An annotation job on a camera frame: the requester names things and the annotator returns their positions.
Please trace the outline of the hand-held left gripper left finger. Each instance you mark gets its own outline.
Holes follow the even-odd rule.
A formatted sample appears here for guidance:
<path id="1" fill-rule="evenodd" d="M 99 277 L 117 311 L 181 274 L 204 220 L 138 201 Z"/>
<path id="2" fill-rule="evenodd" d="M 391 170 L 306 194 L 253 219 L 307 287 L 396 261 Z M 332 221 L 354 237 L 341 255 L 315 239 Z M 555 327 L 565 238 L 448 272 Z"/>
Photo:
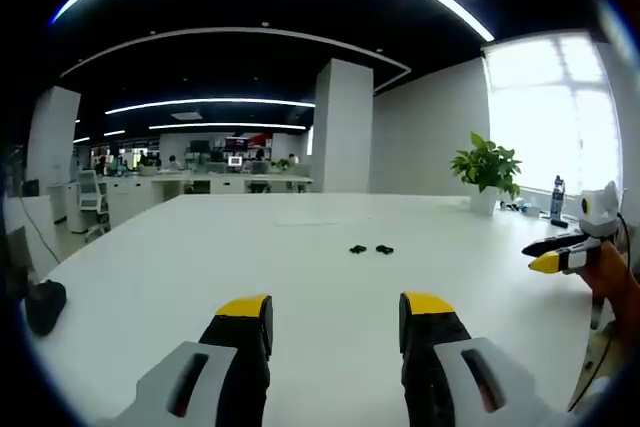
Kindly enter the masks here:
<path id="1" fill-rule="evenodd" d="M 234 299 L 197 342 L 183 342 L 139 379 L 128 407 L 97 424 L 260 426 L 272 347 L 272 297 Z"/>

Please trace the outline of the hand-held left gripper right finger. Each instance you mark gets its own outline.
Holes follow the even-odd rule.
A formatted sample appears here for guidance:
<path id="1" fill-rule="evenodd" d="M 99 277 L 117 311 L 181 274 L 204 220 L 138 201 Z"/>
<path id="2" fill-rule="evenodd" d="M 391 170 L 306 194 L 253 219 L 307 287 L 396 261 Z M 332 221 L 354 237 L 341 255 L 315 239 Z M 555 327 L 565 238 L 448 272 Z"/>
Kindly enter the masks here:
<path id="1" fill-rule="evenodd" d="M 399 298 L 401 383 L 412 426 L 573 426 L 533 375 L 485 337 L 473 337 L 440 297 Z"/>

